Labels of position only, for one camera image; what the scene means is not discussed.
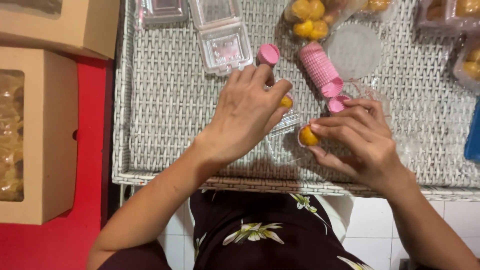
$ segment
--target blue object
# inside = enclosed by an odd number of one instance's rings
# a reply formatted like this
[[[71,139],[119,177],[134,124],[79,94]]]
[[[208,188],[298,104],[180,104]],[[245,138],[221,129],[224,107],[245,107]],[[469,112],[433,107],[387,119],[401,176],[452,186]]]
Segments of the blue object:
[[[477,98],[464,155],[466,159],[480,163],[480,97]]]

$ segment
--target hand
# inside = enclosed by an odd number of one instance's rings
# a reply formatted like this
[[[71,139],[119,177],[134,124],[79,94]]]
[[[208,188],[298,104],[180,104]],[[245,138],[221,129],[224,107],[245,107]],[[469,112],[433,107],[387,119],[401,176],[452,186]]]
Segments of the hand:
[[[395,141],[385,121],[382,104],[367,99],[345,101],[349,107],[332,117],[311,119],[312,132],[348,147],[351,156],[336,157],[320,147],[309,147],[317,163],[333,168],[373,190],[390,196],[417,188],[415,175],[400,162]]]
[[[272,86],[269,91],[265,85]],[[212,121],[195,138],[210,159],[224,166],[243,157],[257,145],[288,111],[280,104],[292,84],[275,83],[265,64],[234,71],[220,92]]]

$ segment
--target wicker texture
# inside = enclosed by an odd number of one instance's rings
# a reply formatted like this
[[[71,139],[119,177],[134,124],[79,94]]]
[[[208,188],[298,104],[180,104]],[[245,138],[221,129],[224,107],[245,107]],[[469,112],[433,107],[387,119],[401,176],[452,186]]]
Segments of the wicker texture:
[[[326,106],[316,99],[318,91],[298,58],[298,46],[291,43],[280,22],[287,2],[243,0],[243,21],[253,51],[264,43],[279,47],[275,75],[292,82],[295,109],[306,122],[319,117]],[[454,84],[443,57],[454,48],[455,40],[421,38],[413,28],[415,2],[401,1],[398,8],[389,22],[361,22],[383,41],[380,65],[363,81],[374,82],[391,99],[394,133],[421,142],[419,154],[408,166],[417,173],[427,198],[480,201],[479,171],[463,157],[475,97]],[[146,184],[178,158],[210,122],[226,81],[204,72],[191,19],[136,32],[134,9],[134,1],[126,0],[118,42],[112,173],[118,184]],[[345,151],[334,143],[324,148]],[[264,142],[203,188],[377,196],[319,167],[311,157],[276,166]]]

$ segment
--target finger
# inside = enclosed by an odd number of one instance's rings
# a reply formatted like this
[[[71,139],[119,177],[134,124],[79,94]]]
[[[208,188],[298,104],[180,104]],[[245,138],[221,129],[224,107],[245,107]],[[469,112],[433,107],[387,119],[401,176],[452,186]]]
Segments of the finger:
[[[378,138],[372,130],[351,117],[321,117],[314,121],[315,124],[327,127],[347,126],[358,133],[364,140],[373,142]]]
[[[334,113],[335,117],[351,117],[371,130],[380,131],[383,127],[371,116],[362,106],[345,109],[341,112]]]
[[[232,73],[230,74],[230,77],[227,80],[227,84],[237,83],[240,78],[240,74],[241,74],[241,71],[238,69],[232,71]]]
[[[326,153],[321,147],[310,146],[308,150],[312,152],[318,165],[332,168],[351,178],[357,176],[357,172],[349,164],[342,162],[342,160],[333,154]]]
[[[335,139],[344,144],[350,151],[360,158],[368,157],[367,145],[369,144],[358,133],[347,126],[326,127],[311,124],[310,129],[320,137]]]
[[[285,79],[281,79],[276,82],[268,94],[271,95],[273,101],[275,101],[275,105],[278,105],[282,98],[292,89],[292,83]]]
[[[288,112],[288,108],[286,107],[279,107],[273,114],[270,116],[270,119],[265,126],[265,134],[268,134],[276,124],[278,124],[285,113]]]
[[[347,107],[362,106],[364,109],[368,110],[372,117],[380,123],[385,123],[385,112],[382,107],[382,103],[376,100],[369,100],[364,98],[357,98],[352,100],[345,100],[345,105]]]
[[[266,85],[267,82],[270,84],[268,86],[272,86],[272,80],[275,82],[272,68],[266,64],[259,65],[252,77],[252,82],[260,86]]]
[[[246,66],[241,74],[240,74],[240,78],[239,78],[239,82],[242,82],[242,83],[249,83],[251,80],[252,80],[252,77],[253,77],[253,74],[255,73],[255,70],[256,68],[253,66],[253,65],[248,65]]]

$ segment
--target woman's left hand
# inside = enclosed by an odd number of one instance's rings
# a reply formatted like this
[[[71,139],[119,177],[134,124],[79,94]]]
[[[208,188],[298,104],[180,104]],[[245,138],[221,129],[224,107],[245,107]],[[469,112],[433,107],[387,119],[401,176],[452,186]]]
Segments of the woman's left hand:
[[[266,91],[265,85],[272,88]],[[212,121],[194,144],[207,151],[210,160],[224,166],[243,157],[288,111],[278,105],[291,88],[287,80],[275,83],[272,69],[265,64],[232,72],[220,92]]]

